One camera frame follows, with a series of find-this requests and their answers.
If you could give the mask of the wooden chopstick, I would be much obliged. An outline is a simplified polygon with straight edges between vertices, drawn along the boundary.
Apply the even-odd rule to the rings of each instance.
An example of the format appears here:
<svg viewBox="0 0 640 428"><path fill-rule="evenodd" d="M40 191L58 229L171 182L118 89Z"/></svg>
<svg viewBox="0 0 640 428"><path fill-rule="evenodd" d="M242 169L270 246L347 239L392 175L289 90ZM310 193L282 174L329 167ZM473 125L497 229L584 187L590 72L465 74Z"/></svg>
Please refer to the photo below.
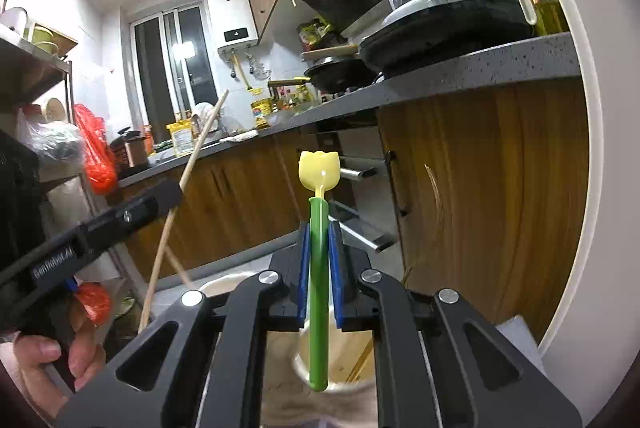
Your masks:
<svg viewBox="0 0 640 428"><path fill-rule="evenodd" d="M186 185L188 185L192 171L194 169L195 163L198 161L198 157L200 157L200 151L205 143L206 137L213 126L214 121L218 118L220 114L220 110L224 103L226 102L229 96L230 90L227 88L224 93L219 97L218 102L214 106L212 113L209 115L208 119L205 122L204 128L198 136L198 140L195 143L192 153L186 162L186 166L184 167L180 180L179 187L181 189L182 195L186 195ZM162 233L160 234L160 242L158 243L156 254L152 266L152 273L149 280L148 289L146 289L142 313L140 317L140 322L138 325L138 333L141 334L146 327L148 327L149 322L151 321L151 312L152 312L152 302L155 296L155 290L157 286L157 282L160 279L160 269L165 260L168 261L169 265L174 269L178 278L180 279L183 285L186 285L187 289L193 289L193 281L191 281L190 276L184 270L181 262L178 260L178 257L174 254L169 246L169 237L172 229L174 228L174 224L177 218L178 208L173 207L167 214Z"/></svg>

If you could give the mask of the yellow tulip green handle spoon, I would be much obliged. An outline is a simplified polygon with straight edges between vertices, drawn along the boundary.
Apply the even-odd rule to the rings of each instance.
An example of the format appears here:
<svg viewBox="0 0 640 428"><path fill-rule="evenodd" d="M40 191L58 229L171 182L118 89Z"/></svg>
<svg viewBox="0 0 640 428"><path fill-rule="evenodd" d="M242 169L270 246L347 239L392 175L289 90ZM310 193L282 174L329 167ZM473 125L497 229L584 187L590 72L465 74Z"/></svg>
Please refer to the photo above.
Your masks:
<svg viewBox="0 0 640 428"><path fill-rule="evenodd" d="M309 385L326 390L329 374L329 204L326 192L341 176L340 157L335 151L302 151L298 178L314 193L309 200Z"/></svg>

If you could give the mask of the kitchen window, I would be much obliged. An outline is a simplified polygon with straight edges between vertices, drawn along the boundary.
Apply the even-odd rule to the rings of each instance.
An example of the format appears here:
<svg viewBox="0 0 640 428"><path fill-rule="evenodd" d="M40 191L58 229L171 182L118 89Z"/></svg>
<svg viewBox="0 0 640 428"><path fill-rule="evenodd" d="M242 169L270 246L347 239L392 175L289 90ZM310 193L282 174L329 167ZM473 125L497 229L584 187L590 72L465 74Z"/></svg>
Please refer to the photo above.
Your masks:
<svg viewBox="0 0 640 428"><path fill-rule="evenodd" d="M200 102L218 100L204 16L202 4L190 4L130 24L138 102L154 143L168 141L169 125L191 117Z"/></svg>

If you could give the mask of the wooden kitchen cabinets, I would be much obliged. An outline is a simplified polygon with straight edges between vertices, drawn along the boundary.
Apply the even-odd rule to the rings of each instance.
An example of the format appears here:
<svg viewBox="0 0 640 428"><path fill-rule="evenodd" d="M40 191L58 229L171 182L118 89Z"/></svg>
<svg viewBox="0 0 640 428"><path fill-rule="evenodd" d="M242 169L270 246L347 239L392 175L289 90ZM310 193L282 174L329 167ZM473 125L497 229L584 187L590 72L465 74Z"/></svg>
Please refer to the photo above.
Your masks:
<svg viewBox="0 0 640 428"><path fill-rule="evenodd" d="M582 81L544 80L376 110L346 139L310 128L238 144L195 166L169 245L186 269L294 232L308 215L302 151L380 158L383 172L335 197L381 198L410 288L460 291L492 322L521 315L536 339L574 263L589 153Z"/></svg>

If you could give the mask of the grey kitchen countertop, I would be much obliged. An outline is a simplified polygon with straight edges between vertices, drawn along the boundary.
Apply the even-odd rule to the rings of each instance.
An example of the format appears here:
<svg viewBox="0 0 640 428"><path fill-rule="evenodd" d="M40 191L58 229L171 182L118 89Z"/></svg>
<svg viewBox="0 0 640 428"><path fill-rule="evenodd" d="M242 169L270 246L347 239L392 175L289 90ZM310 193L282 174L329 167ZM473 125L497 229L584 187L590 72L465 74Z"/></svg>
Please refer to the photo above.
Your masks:
<svg viewBox="0 0 640 428"><path fill-rule="evenodd" d="M410 100L512 83L582 75L568 32L499 45L394 76L314 106L258 132L264 139L314 123Z"/></svg>

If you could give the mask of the red plastic bag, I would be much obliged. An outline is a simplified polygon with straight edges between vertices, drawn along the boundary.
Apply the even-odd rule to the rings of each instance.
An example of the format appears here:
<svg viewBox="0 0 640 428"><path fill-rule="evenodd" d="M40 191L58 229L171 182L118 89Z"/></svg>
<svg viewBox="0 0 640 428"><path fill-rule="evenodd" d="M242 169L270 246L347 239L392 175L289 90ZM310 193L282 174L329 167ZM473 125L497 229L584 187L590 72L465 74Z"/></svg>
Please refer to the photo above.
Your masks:
<svg viewBox="0 0 640 428"><path fill-rule="evenodd" d="M74 105L74 117L84 136L85 174L92 191L99 196L111 194L117 187L118 178L115 158L106 140L105 121L82 104Z"/></svg>

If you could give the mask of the white floral ceramic utensil holder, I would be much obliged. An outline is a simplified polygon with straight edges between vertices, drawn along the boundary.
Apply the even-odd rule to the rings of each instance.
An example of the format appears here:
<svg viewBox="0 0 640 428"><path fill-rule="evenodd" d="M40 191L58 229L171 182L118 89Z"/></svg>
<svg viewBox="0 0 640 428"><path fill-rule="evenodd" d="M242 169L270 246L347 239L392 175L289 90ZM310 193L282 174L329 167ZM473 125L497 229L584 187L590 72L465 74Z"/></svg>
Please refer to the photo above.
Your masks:
<svg viewBox="0 0 640 428"><path fill-rule="evenodd" d="M372 335L342 332L333 313L329 320L329 377L322 392L309 385L308 330L268 334L260 407L263 427L300 427L308 422L333 427L378 424L374 363L368 361L353 382L347 379Z"/></svg>

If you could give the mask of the clear plastic bag on shelf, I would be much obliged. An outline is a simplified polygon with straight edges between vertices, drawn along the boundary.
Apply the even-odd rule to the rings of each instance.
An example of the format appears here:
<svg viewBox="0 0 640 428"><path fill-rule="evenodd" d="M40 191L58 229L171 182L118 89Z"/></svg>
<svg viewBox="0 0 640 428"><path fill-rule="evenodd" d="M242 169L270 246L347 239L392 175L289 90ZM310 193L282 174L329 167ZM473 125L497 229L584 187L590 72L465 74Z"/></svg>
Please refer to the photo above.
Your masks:
<svg viewBox="0 0 640 428"><path fill-rule="evenodd" d="M42 115L28 115L20 109L17 113L16 138L37 155L43 167L63 163L81 168L84 163L84 136L70 122L43 121Z"/></svg>

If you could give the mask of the white water heater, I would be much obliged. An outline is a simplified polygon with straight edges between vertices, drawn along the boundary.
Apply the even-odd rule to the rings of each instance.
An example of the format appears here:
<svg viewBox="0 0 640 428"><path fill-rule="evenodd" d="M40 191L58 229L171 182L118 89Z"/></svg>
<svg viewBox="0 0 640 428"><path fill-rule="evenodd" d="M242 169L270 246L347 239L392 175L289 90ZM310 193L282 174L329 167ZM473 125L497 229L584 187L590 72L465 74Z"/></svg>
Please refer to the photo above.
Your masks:
<svg viewBox="0 0 640 428"><path fill-rule="evenodd" d="M206 0L206 4L219 54L245 50L258 43L250 0Z"/></svg>

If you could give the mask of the small black frying pan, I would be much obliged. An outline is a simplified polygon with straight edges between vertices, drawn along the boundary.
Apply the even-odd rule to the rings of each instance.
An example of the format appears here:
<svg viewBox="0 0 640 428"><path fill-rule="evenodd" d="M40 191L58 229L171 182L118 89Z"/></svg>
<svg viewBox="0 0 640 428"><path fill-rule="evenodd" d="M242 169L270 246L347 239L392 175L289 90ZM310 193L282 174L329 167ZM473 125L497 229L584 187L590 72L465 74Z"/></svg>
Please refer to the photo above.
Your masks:
<svg viewBox="0 0 640 428"><path fill-rule="evenodd" d="M268 88L284 88L310 83L318 91L337 94L344 93L350 88L355 90L365 88L377 77L378 73L371 70L357 56L331 56L318 60L305 71L303 76L290 80L269 81Z"/></svg>

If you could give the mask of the large black wok with lid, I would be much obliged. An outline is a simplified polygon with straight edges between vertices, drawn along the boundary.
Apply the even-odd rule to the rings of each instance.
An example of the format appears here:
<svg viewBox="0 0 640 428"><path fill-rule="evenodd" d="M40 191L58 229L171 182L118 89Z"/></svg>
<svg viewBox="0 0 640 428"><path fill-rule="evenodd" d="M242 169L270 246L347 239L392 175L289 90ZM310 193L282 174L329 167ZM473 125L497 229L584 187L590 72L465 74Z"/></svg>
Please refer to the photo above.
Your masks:
<svg viewBox="0 0 640 428"><path fill-rule="evenodd" d="M359 57L390 78L533 36L518 0L412 0L359 45Z"/></svg>

